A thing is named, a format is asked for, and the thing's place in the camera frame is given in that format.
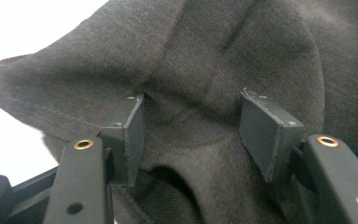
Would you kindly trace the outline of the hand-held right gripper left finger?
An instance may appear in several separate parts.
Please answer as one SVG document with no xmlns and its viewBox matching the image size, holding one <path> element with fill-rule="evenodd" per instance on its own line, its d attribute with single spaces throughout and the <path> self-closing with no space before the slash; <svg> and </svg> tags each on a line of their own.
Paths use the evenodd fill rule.
<svg viewBox="0 0 358 224">
<path fill-rule="evenodd" d="M 145 136 L 140 93 L 119 101 L 95 137 L 66 145 L 43 224 L 115 224 L 111 188 L 135 185 Z"/>
</svg>

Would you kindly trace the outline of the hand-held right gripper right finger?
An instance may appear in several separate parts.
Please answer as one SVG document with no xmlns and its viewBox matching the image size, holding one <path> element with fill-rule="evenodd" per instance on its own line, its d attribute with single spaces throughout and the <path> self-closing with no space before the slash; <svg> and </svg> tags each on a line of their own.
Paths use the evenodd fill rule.
<svg viewBox="0 0 358 224">
<path fill-rule="evenodd" d="M 304 125 L 264 95 L 241 92 L 241 141 L 264 180 L 291 180 L 309 224 L 358 224 L 358 158 L 341 140 L 306 137 Z"/>
</svg>

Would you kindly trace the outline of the dark pleated skirt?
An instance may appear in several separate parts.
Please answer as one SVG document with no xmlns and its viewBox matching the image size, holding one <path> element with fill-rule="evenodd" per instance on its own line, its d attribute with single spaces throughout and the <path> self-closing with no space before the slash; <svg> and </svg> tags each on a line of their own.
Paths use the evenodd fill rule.
<svg viewBox="0 0 358 224">
<path fill-rule="evenodd" d="M 263 181 L 241 143 L 241 92 L 358 156 L 358 0 L 108 0 L 36 53 L 0 62 L 0 107 L 54 155 L 145 95 L 138 180 L 118 224 L 299 224 L 291 184 Z"/>
</svg>

